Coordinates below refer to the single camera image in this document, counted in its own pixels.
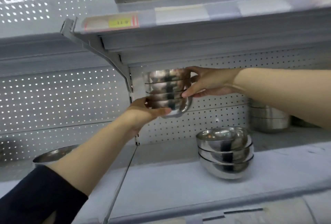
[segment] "stainless steel bowl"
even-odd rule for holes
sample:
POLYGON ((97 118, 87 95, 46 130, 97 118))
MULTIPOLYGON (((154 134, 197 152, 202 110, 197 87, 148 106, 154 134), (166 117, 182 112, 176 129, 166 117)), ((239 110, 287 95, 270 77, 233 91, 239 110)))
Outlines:
POLYGON ((47 164, 53 163, 53 162, 61 159, 68 153, 70 153, 72 150, 74 150, 78 146, 79 145, 71 145, 69 147, 62 147, 62 148, 59 148, 59 149, 56 149, 53 151, 49 151, 42 155, 39 155, 32 160, 33 165, 38 166, 38 165, 47 165, 47 164))
POLYGON ((191 86, 191 79, 164 82, 157 84, 145 84, 145 90, 150 94, 164 94, 184 91, 191 86))
POLYGON ((239 179, 244 176, 253 158, 254 155, 252 155, 251 158, 245 162, 238 164, 218 164, 211 162, 199 155, 200 163, 207 169, 208 172, 216 177, 227 180, 239 179))
POLYGON ((263 133, 278 133, 290 126, 290 117, 281 119, 266 119, 250 117, 250 127, 263 133))
POLYGON ((250 108, 250 115, 256 118, 281 119, 288 117, 288 114, 278 109, 269 108, 250 108))
POLYGON ((242 149, 248 142, 247 130, 241 127, 221 127, 204 130, 196 135, 198 147, 211 152, 242 149))
POLYGON ((265 105, 251 98, 249 99, 249 106, 254 108, 271 108, 269 105, 265 105))
POLYGON ((147 101, 147 106, 152 109, 171 108, 171 113, 164 118, 180 117, 186 112, 192 103, 192 97, 170 99, 166 101, 147 101))
POLYGON ((250 159, 254 153, 254 146, 251 142, 242 150, 232 152, 209 152, 198 148, 201 157, 220 164, 238 164, 250 159))
POLYGON ((170 99, 180 99, 182 98, 182 93, 184 91, 165 93, 165 94, 149 94, 146 93, 147 101, 165 101, 170 99))
POLYGON ((189 79, 191 72, 186 69, 171 69, 163 71, 151 71, 143 74, 145 84, 156 84, 163 82, 189 79))

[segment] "right hand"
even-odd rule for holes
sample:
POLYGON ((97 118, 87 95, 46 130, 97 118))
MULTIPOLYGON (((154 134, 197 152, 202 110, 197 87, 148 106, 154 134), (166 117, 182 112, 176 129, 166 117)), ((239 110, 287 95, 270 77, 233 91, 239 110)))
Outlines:
POLYGON ((196 73, 191 78, 192 86, 183 92, 182 97, 204 97, 207 95, 226 95, 236 92, 232 88, 234 78, 242 69, 211 69, 197 66, 187 67, 196 73))

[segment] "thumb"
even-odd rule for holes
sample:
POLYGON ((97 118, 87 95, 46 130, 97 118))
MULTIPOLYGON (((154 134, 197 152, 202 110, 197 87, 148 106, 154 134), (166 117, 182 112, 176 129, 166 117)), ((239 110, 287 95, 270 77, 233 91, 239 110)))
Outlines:
POLYGON ((198 82, 192 84, 192 86, 190 88, 188 88, 186 91, 184 91, 182 93, 182 97, 192 96, 193 94, 195 94, 203 89, 204 89, 204 87, 202 85, 202 82, 198 81, 198 82))
POLYGON ((171 113, 170 108, 152 109, 152 114, 155 118, 168 115, 169 113, 171 113))

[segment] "forearm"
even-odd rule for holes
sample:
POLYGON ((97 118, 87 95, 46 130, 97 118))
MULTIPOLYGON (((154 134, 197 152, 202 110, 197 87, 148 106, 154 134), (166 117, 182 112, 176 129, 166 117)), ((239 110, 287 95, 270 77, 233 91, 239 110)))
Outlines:
POLYGON ((324 128, 331 128, 331 71, 248 68, 233 87, 240 93, 324 128))
POLYGON ((89 195, 128 141, 128 131, 128 124, 116 120, 49 167, 89 195))

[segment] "white shelving unit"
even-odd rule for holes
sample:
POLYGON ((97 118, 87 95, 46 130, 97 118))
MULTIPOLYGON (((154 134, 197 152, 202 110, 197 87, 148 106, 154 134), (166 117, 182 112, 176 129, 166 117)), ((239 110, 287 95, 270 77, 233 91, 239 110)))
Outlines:
MULTIPOLYGON (((33 157, 85 142, 145 96, 143 72, 329 69, 330 8, 331 0, 0 0, 0 196, 31 171, 33 157)), ((247 101, 194 99, 182 117, 144 126, 74 223, 229 224, 248 215, 276 223, 282 205, 295 213, 284 223, 324 223, 316 199, 329 204, 325 130, 252 132, 251 172, 236 182, 199 164, 195 134, 249 127, 247 101)))

